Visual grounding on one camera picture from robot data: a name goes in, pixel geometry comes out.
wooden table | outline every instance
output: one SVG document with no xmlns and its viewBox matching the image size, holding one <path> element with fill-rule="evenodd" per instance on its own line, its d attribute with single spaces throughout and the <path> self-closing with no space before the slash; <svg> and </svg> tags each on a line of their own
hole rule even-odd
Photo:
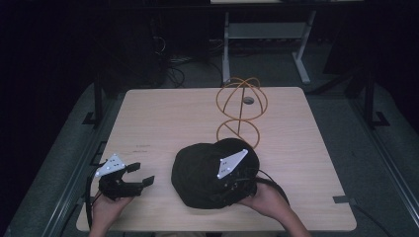
<svg viewBox="0 0 419 237">
<path fill-rule="evenodd" d="M 344 192 L 303 92 L 292 87 L 262 90 L 269 100 L 268 109 L 252 121 L 261 134 L 255 149 L 261 170 L 283 187 L 293 210 L 308 230 L 355 229 L 356 220 L 350 206 L 333 200 Z M 218 91 L 217 88 L 159 89 L 126 93 L 102 162 L 116 153 L 126 164 L 141 163 L 139 171 L 124 175 L 126 182 L 140 182 L 153 175 L 155 181 L 124 210 L 112 229 L 283 230 L 273 219 L 239 204 L 214 210 L 187 207 L 172 187 L 171 169 L 177 152 L 195 143 L 216 142 L 217 128 L 229 119 L 216 106 Z M 260 110 L 256 104 L 246 105 L 243 115 L 255 110 Z M 255 135 L 254 130 L 244 125 L 241 133 L 250 140 Z M 233 135 L 222 132 L 221 136 Z M 98 181 L 93 182 L 92 195 L 97 191 Z M 77 228 L 88 230 L 84 209 Z"/>
</svg>

cable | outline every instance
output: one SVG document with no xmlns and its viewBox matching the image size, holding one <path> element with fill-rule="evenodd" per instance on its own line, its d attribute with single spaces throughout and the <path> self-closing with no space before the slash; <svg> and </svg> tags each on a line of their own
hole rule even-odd
<svg viewBox="0 0 419 237">
<path fill-rule="evenodd" d="M 373 223 L 375 223 L 385 233 L 385 235 L 387 235 L 388 237 L 394 237 L 393 235 L 390 234 L 390 232 L 388 232 L 388 230 L 384 228 L 384 226 L 382 226 L 378 221 L 376 221 L 370 214 L 368 214 L 360 206 L 358 206 L 355 203 L 350 203 L 350 205 L 353 206 L 355 209 L 357 209 L 359 212 L 361 212 L 363 215 L 368 217 Z"/>
<path fill-rule="evenodd" d="M 62 226 L 61 232 L 59 236 L 64 235 L 65 227 L 68 225 L 68 222 L 70 221 L 71 216 L 74 214 L 74 211 L 77 209 L 78 203 L 74 205 L 73 209 L 70 211 L 70 214 L 67 216 L 67 219 L 64 222 L 64 225 Z"/>
<path fill-rule="evenodd" d="M 163 43 L 162 48 L 160 50 L 156 51 L 156 53 L 158 55 L 161 55 L 161 53 L 166 49 L 166 40 L 162 37 L 154 37 L 154 39 L 155 40 L 161 40 L 162 43 Z"/>
<path fill-rule="evenodd" d="M 219 76 L 221 78 L 221 83 L 219 84 L 219 88 L 222 88 L 224 86 L 224 81 L 222 80 L 222 71 L 221 69 L 219 69 L 219 67 L 217 67 L 214 63 L 212 62 L 208 62 L 209 65 L 213 66 L 219 73 Z"/>
<path fill-rule="evenodd" d="M 92 204 L 93 203 L 90 201 L 90 191 L 91 191 L 91 187 L 92 187 L 93 176 L 95 175 L 96 170 L 99 167 L 102 167 L 105 163 L 97 165 L 97 167 L 90 172 L 90 175 L 86 179 L 84 202 L 86 204 L 86 216 L 87 216 L 87 223 L 89 224 L 89 228 L 92 227 L 92 219 L 93 219 L 92 218 Z"/>
<path fill-rule="evenodd" d="M 265 171 L 263 170 L 258 170 L 259 172 L 263 173 L 264 175 L 266 175 L 272 182 L 274 182 L 276 184 L 276 182 L 274 181 L 274 179 L 272 179 L 271 176 L 269 176 Z"/>
<path fill-rule="evenodd" d="M 102 193 L 98 194 L 98 196 L 92 201 L 92 205 L 95 203 L 95 201 L 102 195 Z"/>
<path fill-rule="evenodd" d="M 193 57 L 181 57 L 181 58 L 172 58 L 170 59 L 170 62 L 183 64 L 183 63 L 191 62 L 193 60 L 194 60 Z"/>
<path fill-rule="evenodd" d="M 235 43 L 230 43 L 231 45 L 231 56 L 233 57 L 249 57 L 261 53 L 264 50 L 264 47 L 259 43 L 254 42 L 253 40 L 241 40 Z"/>
<path fill-rule="evenodd" d="M 168 69 L 171 69 L 171 73 L 170 71 L 168 71 L 167 76 L 169 77 L 170 81 L 173 82 L 175 88 L 179 88 L 179 87 L 185 87 L 183 84 L 185 82 L 185 73 L 178 69 L 178 68 L 174 68 L 174 67 L 169 67 Z M 178 81 L 178 78 L 176 77 L 176 73 L 175 71 L 179 72 L 182 76 L 181 80 Z"/>
<path fill-rule="evenodd" d="M 209 43 L 217 42 L 217 44 L 213 47 L 209 48 L 209 51 L 217 52 L 222 50 L 222 47 L 224 46 L 224 40 L 223 39 L 213 39 L 210 40 Z"/>
</svg>

baseball cap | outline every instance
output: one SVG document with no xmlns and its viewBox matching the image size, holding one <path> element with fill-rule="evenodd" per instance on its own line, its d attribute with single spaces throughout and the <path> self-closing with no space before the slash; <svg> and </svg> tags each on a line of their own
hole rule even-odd
<svg viewBox="0 0 419 237">
<path fill-rule="evenodd" d="M 242 160 L 220 178 L 220 160 L 247 150 Z M 275 182 L 257 177 L 259 158 L 252 146 L 237 138 L 225 138 L 214 144 L 197 143 L 181 149 L 175 158 L 171 181 L 186 206 L 216 209 L 232 205 L 256 194 L 256 183 L 274 186 L 287 200 Z"/>
</svg>

floor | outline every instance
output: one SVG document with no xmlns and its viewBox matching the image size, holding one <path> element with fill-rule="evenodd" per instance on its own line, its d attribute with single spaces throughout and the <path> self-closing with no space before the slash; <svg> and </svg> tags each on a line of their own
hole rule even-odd
<svg viewBox="0 0 419 237">
<path fill-rule="evenodd" d="M 336 77 L 322 74 L 330 50 L 328 43 L 313 43 L 306 49 L 303 62 L 312 80 L 308 85 L 300 82 L 293 64 L 291 52 L 296 50 L 297 42 L 278 43 L 281 46 L 275 50 L 268 50 L 271 45 L 265 46 L 263 42 L 251 53 L 233 53 L 231 75 L 244 79 L 257 77 L 263 87 L 293 86 L 300 87 L 304 92 Z M 219 54 L 209 61 L 178 63 L 185 57 L 172 59 L 176 59 L 172 63 L 175 69 L 168 69 L 167 78 L 160 88 L 219 87 Z M 374 223 L 375 220 L 391 236 L 419 236 L 419 225 L 411 214 L 413 210 L 406 205 L 406 199 L 393 179 L 394 170 L 388 169 L 386 159 L 390 157 L 408 190 L 414 197 L 419 197 L 419 136 L 379 85 L 376 85 L 375 111 L 383 112 L 390 126 L 371 130 L 360 112 L 364 96 L 348 99 L 344 95 L 347 85 L 346 81 L 321 95 L 306 97 L 346 195 L 353 198 L 373 220 L 354 207 L 358 223 L 354 231 L 312 232 L 312 235 L 386 236 Z M 80 198 L 84 194 L 86 177 L 92 170 L 89 163 L 100 159 L 100 151 L 106 145 L 124 95 L 121 92 L 115 98 L 103 97 L 104 118 L 100 125 L 94 127 L 83 124 L 86 115 L 94 111 L 93 86 L 86 89 L 51 147 L 5 236 L 88 235 L 75 226 L 77 217 L 85 214 L 80 213 Z M 110 232 L 109 236 L 145 237 L 151 234 Z"/>
</svg>

